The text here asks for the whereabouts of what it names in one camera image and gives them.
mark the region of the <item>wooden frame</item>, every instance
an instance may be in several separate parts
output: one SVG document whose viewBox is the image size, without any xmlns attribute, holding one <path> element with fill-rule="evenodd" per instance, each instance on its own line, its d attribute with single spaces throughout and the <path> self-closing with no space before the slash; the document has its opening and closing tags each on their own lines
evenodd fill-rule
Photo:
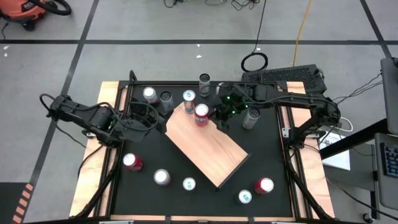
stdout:
<svg viewBox="0 0 398 224">
<path fill-rule="evenodd" d="M 107 101 L 111 105 L 114 105 L 116 95 L 118 92 L 119 82 L 103 82 L 101 90 L 99 92 L 98 102 Z M 305 93 L 303 83 L 301 82 L 288 82 L 288 91 L 296 93 Z M 126 89 L 122 93 L 122 101 L 126 97 Z M 123 109 L 124 104 L 121 103 L 119 109 Z M 306 109 L 292 108 L 292 114 L 294 123 L 296 126 L 300 126 L 310 118 L 310 112 Z M 285 121 L 285 125 L 288 126 L 288 116 L 285 108 L 282 108 L 282 116 Z M 308 139 L 305 141 L 309 146 L 318 148 L 316 140 Z M 98 147 L 96 139 L 89 139 L 85 152 L 85 157 Z M 318 152 L 315 152 L 309 147 L 301 149 L 302 164 L 305 173 L 305 180 L 307 188 L 314 196 L 315 200 L 321 205 L 324 211 L 330 216 L 334 217 L 333 207 L 329 195 L 328 186 L 326 183 L 325 173 L 323 171 L 322 160 Z M 109 162 L 108 170 L 112 166 L 115 150 L 111 152 L 111 160 Z M 92 195 L 98 188 L 101 176 L 101 170 L 105 157 L 105 148 L 100 150 L 81 169 L 81 174 L 78 179 L 76 186 L 75 196 L 73 198 L 72 208 L 70 215 L 76 215 L 80 212 L 83 207 L 90 200 Z M 109 197 L 109 186 L 104 191 L 103 198 L 101 201 L 101 209 L 99 211 L 100 216 L 106 215 L 106 207 Z M 306 217 L 305 208 L 303 205 L 303 196 L 300 190 L 297 189 L 298 207 L 300 210 L 300 216 Z M 111 215 L 112 220 L 153 220 L 162 221 L 165 220 L 163 215 Z M 208 221 L 230 221 L 230 222 L 247 222 L 247 217 L 198 217 L 198 216 L 171 216 L 172 221 L 197 221 L 197 220 L 208 220 Z M 294 217 L 254 217 L 257 222 L 269 222 L 269 221 L 280 221 L 289 222 L 294 221 Z"/>
</svg>

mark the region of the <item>red vacuum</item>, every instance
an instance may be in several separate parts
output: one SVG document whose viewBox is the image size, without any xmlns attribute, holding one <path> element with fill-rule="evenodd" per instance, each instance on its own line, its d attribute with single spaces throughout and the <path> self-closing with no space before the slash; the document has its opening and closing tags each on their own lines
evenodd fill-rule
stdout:
<svg viewBox="0 0 398 224">
<path fill-rule="evenodd" d="M 35 22 L 44 17 L 46 11 L 67 16 L 72 10 L 64 0 L 55 0 L 65 9 L 59 10 L 53 1 L 44 0 L 0 0 L 0 16 L 9 22 L 22 24 L 25 30 L 35 29 Z"/>
</svg>

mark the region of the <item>white cable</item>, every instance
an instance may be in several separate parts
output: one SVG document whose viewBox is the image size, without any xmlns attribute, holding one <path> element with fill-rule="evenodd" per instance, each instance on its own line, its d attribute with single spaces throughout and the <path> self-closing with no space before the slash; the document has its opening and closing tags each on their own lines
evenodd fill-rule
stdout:
<svg viewBox="0 0 398 224">
<path fill-rule="evenodd" d="M 344 118 L 344 117 L 341 117 L 340 119 L 343 119 L 343 120 L 347 121 L 348 124 L 349 124 L 349 126 L 350 126 L 350 129 L 349 129 L 349 130 L 346 130 L 346 129 L 337 128 L 337 127 L 335 127 L 335 129 L 340 130 L 340 131 L 346 131 L 346 132 L 352 132 L 352 131 L 354 130 L 354 126 L 353 126 L 353 124 L 349 121 L 349 119 Z"/>
</svg>

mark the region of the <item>white paper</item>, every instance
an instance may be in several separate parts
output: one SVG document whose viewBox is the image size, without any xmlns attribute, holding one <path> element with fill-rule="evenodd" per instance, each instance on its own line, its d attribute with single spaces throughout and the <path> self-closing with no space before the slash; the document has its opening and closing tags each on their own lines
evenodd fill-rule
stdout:
<svg viewBox="0 0 398 224">
<path fill-rule="evenodd" d="M 327 147 L 337 141 L 340 140 L 340 136 L 338 134 L 330 133 L 326 139 L 319 145 L 320 150 L 322 150 L 324 147 Z M 345 169 L 345 170 L 350 170 L 351 166 L 349 164 L 349 150 L 341 152 L 337 155 L 334 155 L 332 157 L 329 157 L 327 159 L 322 160 L 322 163 L 327 166 L 332 166 L 340 169 Z"/>
</svg>

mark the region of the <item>can lid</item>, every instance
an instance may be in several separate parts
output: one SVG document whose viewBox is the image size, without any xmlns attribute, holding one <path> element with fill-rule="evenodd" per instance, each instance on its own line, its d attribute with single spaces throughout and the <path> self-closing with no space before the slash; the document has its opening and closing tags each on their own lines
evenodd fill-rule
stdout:
<svg viewBox="0 0 398 224">
<path fill-rule="evenodd" d="M 199 116 L 204 116 L 207 114 L 207 112 L 209 112 L 209 107 L 207 107 L 207 105 L 201 103 L 195 108 L 195 112 Z"/>
<path fill-rule="evenodd" d="M 152 87 L 146 87 L 144 89 L 144 96 L 152 96 L 155 93 L 155 90 Z"/>
<path fill-rule="evenodd" d="M 133 153 L 126 154 L 123 157 L 123 164 L 126 166 L 131 166 L 136 162 L 136 156 Z"/>
<path fill-rule="evenodd" d="M 185 190 L 193 190 L 196 186 L 196 182 L 192 177 L 187 177 L 185 180 L 182 182 L 182 186 L 184 187 Z"/>
<path fill-rule="evenodd" d="M 251 201 L 251 193 L 248 190 L 241 190 L 238 197 L 242 203 L 249 203 Z"/>
<path fill-rule="evenodd" d="M 184 100 L 186 101 L 192 101 L 193 99 L 195 99 L 195 92 L 192 90 L 187 90 L 184 92 L 184 94 L 182 95 L 182 97 L 184 98 Z"/>
<path fill-rule="evenodd" d="M 167 101 L 169 99 L 171 99 L 172 94 L 170 92 L 164 91 L 162 94 L 160 94 L 160 99 L 162 99 L 163 101 Z"/>
<path fill-rule="evenodd" d="M 155 172 L 154 179 L 158 183 L 163 183 L 167 180 L 167 171 L 159 169 Z"/>
<path fill-rule="evenodd" d="M 258 118 L 258 117 L 260 117 L 260 111 L 256 108 L 250 108 L 249 115 L 252 118 Z"/>
<path fill-rule="evenodd" d="M 261 180 L 260 186 L 266 192 L 270 192 L 274 189 L 274 182 L 270 178 L 264 178 Z"/>
<path fill-rule="evenodd" d="M 203 73 L 199 76 L 199 80 L 201 82 L 208 82 L 208 81 L 210 81 L 210 76 L 209 76 L 209 74 Z"/>
</svg>

